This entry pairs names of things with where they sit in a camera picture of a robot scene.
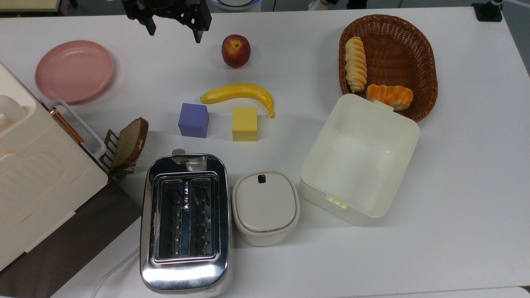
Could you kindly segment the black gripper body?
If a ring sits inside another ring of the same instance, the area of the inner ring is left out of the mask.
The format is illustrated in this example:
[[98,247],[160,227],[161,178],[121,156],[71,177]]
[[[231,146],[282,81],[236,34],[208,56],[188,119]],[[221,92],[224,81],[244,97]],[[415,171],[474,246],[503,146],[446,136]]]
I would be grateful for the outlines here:
[[205,0],[122,0],[129,19],[144,25],[145,17],[158,16],[175,19],[193,30],[193,24],[202,24],[210,30],[212,17]]

